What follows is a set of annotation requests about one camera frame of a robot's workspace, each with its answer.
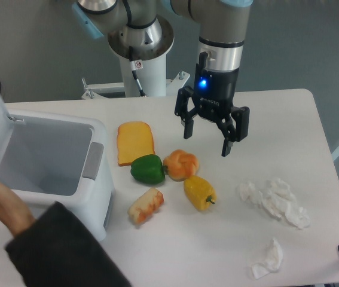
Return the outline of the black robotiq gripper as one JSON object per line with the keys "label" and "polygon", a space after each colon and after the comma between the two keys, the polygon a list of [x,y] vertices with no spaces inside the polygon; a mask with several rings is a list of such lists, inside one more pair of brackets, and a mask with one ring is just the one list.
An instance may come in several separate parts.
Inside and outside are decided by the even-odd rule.
{"label": "black robotiq gripper", "polygon": [[[238,75],[238,69],[216,72],[196,65],[194,89],[191,86],[180,88],[175,105],[175,115],[181,118],[184,126],[184,139],[193,135],[193,118],[197,114],[211,122],[218,121],[218,128],[224,136],[223,157],[230,153],[233,143],[248,135],[250,109],[233,106]],[[190,111],[189,99],[194,104]]]}

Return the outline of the person's bare hand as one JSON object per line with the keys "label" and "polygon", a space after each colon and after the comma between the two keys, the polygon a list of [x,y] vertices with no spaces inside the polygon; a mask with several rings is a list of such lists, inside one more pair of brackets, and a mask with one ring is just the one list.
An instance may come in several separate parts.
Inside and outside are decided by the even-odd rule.
{"label": "person's bare hand", "polygon": [[36,221],[26,203],[10,188],[0,183],[0,221],[16,237]]}

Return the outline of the dark sleeved forearm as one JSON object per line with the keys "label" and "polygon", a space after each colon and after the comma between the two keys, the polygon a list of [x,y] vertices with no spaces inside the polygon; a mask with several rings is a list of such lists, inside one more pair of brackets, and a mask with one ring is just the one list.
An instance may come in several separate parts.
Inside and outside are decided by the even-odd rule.
{"label": "dark sleeved forearm", "polygon": [[84,224],[59,202],[5,250],[26,286],[130,286]]}

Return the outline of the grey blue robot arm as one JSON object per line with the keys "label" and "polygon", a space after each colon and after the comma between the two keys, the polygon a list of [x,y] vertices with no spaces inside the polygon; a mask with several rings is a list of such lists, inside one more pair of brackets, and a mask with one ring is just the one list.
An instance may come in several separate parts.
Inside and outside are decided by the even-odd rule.
{"label": "grey blue robot arm", "polygon": [[[222,155],[248,135],[248,107],[236,107],[234,92],[251,1],[163,1],[172,13],[200,25],[194,84],[181,84],[175,114],[184,138],[199,116],[223,134]],[[105,36],[118,56],[127,97],[165,96],[166,56],[174,42],[170,23],[157,1],[74,1],[72,8],[93,38]]]}

